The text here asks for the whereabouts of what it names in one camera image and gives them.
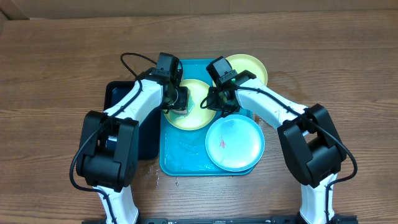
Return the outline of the green scrubbing sponge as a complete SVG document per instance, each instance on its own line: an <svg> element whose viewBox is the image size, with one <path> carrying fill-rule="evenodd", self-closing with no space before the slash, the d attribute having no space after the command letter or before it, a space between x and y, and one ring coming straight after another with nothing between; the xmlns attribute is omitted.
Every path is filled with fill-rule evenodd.
<svg viewBox="0 0 398 224"><path fill-rule="evenodd" d="M185 110L172 110L172 111L179 116L187 116L190 114L190 112L192 111L194 106L195 106L195 103L192 99L192 96L189 95L188 100L187 100L187 107L185 108Z"/></svg>

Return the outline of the yellow plate with long stain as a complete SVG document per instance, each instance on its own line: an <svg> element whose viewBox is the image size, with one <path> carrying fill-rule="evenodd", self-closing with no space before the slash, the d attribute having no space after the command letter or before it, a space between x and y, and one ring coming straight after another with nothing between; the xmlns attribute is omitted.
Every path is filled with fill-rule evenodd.
<svg viewBox="0 0 398 224"><path fill-rule="evenodd" d="M187 79L180 84L190 90L190 95L195 103L194 108L187 116L179 116L173 111L164 114L166 120L178 129L193 131L205 127L215 117L216 111L201 109L200 103L208 94L209 85L201 80Z"/></svg>

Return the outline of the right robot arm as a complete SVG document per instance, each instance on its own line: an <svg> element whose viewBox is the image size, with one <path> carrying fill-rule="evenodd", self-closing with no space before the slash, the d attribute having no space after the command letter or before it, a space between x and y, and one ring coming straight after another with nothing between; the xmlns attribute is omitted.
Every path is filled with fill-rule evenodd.
<svg viewBox="0 0 398 224"><path fill-rule="evenodd" d="M249 70L237 72L224 57L206 67L215 83L201 105L227 116L249 110L278 133L288 170L301 185L298 223L341 223L333 209L333 188L348 150L327 109L294 103L277 94Z"/></svg>

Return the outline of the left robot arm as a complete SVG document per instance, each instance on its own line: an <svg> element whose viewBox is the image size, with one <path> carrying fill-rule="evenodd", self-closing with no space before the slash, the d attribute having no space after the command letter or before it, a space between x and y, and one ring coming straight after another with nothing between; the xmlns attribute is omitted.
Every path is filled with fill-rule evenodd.
<svg viewBox="0 0 398 224"><path fill-rule="evenodd" d="M136 223L132 199L139 151L139 126L156 108L187 113L189 90L180 86L180 60L161 52L154 66L136 75L132 90L104 112L89 111L69 178L74 188L100 196L103 223Z"/></svg>

